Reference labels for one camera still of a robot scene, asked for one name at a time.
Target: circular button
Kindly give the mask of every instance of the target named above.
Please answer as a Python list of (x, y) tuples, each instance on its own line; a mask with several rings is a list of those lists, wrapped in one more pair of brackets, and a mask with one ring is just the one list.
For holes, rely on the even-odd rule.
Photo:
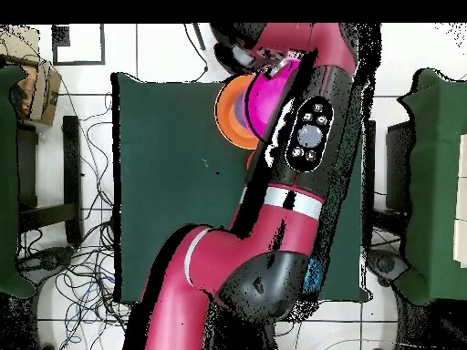
[(326, 117), (325, 117), (325, 116), (318, 117), (318, 118), (317, 118), (317, 123), (318, 123), (319, 125), (326, 125), (326, 123), (327, 123)]
[(292, 157), (301, 157), (303, 156), (303, 149), (296, 147), (294, 150), (292, 150)]
[(317, 159), (317, 155), (313, 150), (310, 150), (306, 155), (305, 155), (306, 160), (308, 161), (314, 161)]
[(298, 143), (305, 148), (314, 148), (323, 139), (321, 130), (313, 125), (305, 125), (298, 131)]

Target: green table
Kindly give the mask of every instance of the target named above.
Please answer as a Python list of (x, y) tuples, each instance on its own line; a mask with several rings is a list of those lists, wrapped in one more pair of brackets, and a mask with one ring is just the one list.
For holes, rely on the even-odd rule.
[[(250, 151), (214, 122), (220, 83), (141, 83), (118, 74), (121, 301), (139, 301), (156, 252), (183, 224), (227, 227)], [(361, 149), (343, 203), (321, 299), (364, 302), (359, 287)]]
[(16, 114), (9, 101), (10, 88), (25, 77), (17, 66), (0, 69), (0, 293), (28, 298), (36, 287), (15, 268), (18, 254), (18, 167)]
[(400, 102), (414, 119), (405, 257), (411, 269), (396, 286), (411, 302), (467, 300), (467, 270), (453, 260), (459, 150), (467, 134), (467, 83), (444, 80), (431, 69), (416, 74)]

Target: orange bowl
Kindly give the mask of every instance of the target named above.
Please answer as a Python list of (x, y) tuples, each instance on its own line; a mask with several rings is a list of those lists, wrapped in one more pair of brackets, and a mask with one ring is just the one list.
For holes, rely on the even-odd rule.
[(235, 117), (235, 101), (246, 91), (254, 75), (242, 75), (231, 80), (219, 92), (214, 105), (214, 118), (221, 134), (236, 147), (256, 149), (258, 138)]
[(246, 170), (250, 169), (250, 164), (252, 163), (254, 151), (252, 151), (252, 154), (250, 154), (250, 157), (248, 157), (248, 161), (246, 162)]

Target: red robot arm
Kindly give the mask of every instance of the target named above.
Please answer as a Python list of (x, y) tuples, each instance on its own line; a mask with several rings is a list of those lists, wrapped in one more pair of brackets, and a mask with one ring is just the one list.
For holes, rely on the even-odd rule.
[(188, 225), (164, 244), (124, 350), (202, 350), (210, 301), (273, 324), (301, 292), (350, 108), (357, 31), (339, 23), (237, 25), (236, 70), (277, 64), (290, 50), (304, 56), (254, 153), (230, 229)]

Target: floor tile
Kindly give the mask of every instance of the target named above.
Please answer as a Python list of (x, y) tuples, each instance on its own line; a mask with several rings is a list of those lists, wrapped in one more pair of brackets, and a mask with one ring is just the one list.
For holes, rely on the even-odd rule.
[[(97, 196), (97, 178), (100, 187), (113, 201), (113, 151), (110, 96), (60, 96), (52, 127), (35, 124), (39, 132), (37, 145), (36, 195), (39, 206), (63, 203), (63, 117), (77, 115), (80, 119), (82, 207), (90, 208)], [(92, 144), (102, 149), (102, 153)], [(101, 199), (95, 202), (100, 208)], [(102, 208), (109, 208), (107, 203)]]
[[(387, 151), (386, 134), (388, 127), (409, 120), (409, 114), (395, 98), (374, 98), (371, 117), (376, 121), (375, 138), (375, 191), (386, 193)], [(386, 208), (384, 196), (375, 196), (375, 207)]]
[(68, 333), (64, 321), (39, 321), (39, 339), (42, 344), (52, 344), (56, 350), (71, 337), (63, 350), (121, 350), (124, 334), (120, 326), (102, 322), (81, 324), (74, 333)]
[(394, 350), (398, 324), (363, 323), (361, 350)]
[(309, 321), (359, 321), (360, 304), (354, 302), (323, 302)]
[[(221, 81), (230, 76), (213, 52), (215, 38), (208, 23), (200, 23), (206, 50), (200, 49), (191, 24), (187, 30), (208, 72), (200, 82)], [(183, 24), (138, 25), (138, 78), (145, 82), (189, 82), (198, 78), (205, 64), (188, 40)]]
[[(110, 215), (111, 211), (83, 211), (82, 218), (85, 219), (83, 224), (84, 234), (86, 235), (89, 230), (101, 224), (102, 221), (108, 221)], [(57, 238), (54, 242), (41, 244), (40, 247), (47, 248), (59, 245), (67, 245), (65, 236), (62, 235), (61, 239)], [(73, 273), (70, 271), (62, 272), (47, 280), (39, 296), (37, 310), (37, 317), (39, 319), (64, 319), (70, 318), (76, 314), (76, 307), (73, 306), (73, 308), (70, 309), (70, 305), (78, 303), (79, 297), (82, 297), (89, 288), (89, 284), (86, 283), (90, 281), (90, 278), (77, 276), (77, 273), (91, 273), (91, 263), (95, 262), (98, 257), (94, 251), (97, 250), (99, 246), (99, 229), (96, 229), (83, 242), (83, 247), (77, 252), (79, 256), (72, 261), (72, 266), (68, 267), (69, 270), (73, 270)], [(104, 261), (102, 264), (103, 269), (107, 270), (109, 273), (114, 273), (113, 256), (107, 256), (107, 254), (101, 253), (98, 259), (99, 263)], [(86, 262), (88, 265), (82, 268), (74, 267), (83, 262)], [(110, 281), (106, 281), (106, 283), (109, 288), (112, 287)], [(69, 287), (70, 285), (75, 287), (79, 286), (79, 288), (73, 292)]]
[(458, 46), (455, 32), (448, 30), (438, 23), (383, 23), (375, 95), (405, 95), (421, 68), (435, 68), (454, 79), (463, 77), (467, 73), (465, 46)]
[(275, 342), (278, 350), (295, 350), (300, 324), (278, 322), (275, 324)]
[(303, 322), (296, 350), (359, 350), (360, 323)]
[(392, 289), (380, 286), (377, 277), (369, 272), (366, 287), (372, 298), (363, 303), (363, 321), (397, 321), (398, 310)]

